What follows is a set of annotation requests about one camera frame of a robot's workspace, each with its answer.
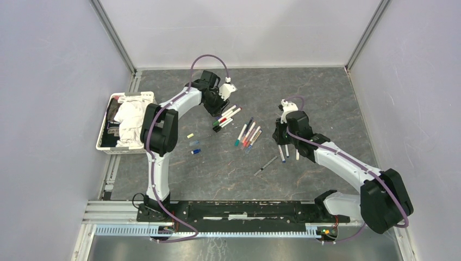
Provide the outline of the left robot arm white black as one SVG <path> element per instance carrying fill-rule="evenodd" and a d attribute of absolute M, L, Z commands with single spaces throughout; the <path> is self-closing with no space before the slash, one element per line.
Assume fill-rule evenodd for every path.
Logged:
<path fill-rule="evenodd" d="M 199 79 L 189 82 L 171 99 L 161 104 L 150 103 L 146 108 L 140 134 L 149 171 L 143 206 L 157 221 L 165 221 L 171 214 L 169 161 L 178 141 L 179 120 L 198 105 L 203 105 L 211 116 L 220 116 L 237 90 L 229 77 L 223 84 L 220 80 L 215 73 L 203 71 Z"/>

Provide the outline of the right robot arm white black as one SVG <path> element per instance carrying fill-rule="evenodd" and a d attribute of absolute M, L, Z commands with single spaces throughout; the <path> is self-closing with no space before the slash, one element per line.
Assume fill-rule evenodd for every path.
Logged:
<path fill-rule="evenodd" d="M 359 196 L 339 192 L 326 196 L 314 207 L 319 221 L 327 222 L 335 215 L 351 216 L 353 208 L 344 202 L 351 200 L 357 206 L 359 218 L 378 234 L 409 226 L 414 208 L 396 170 L 381 170 L 346 153 L 330 138 L 315 133 L 304 111 L 291 111 L 277 118 L 272 137 L 277 145 L 294 145 L 300 156 L 333 171 L 359 192 Z"/>

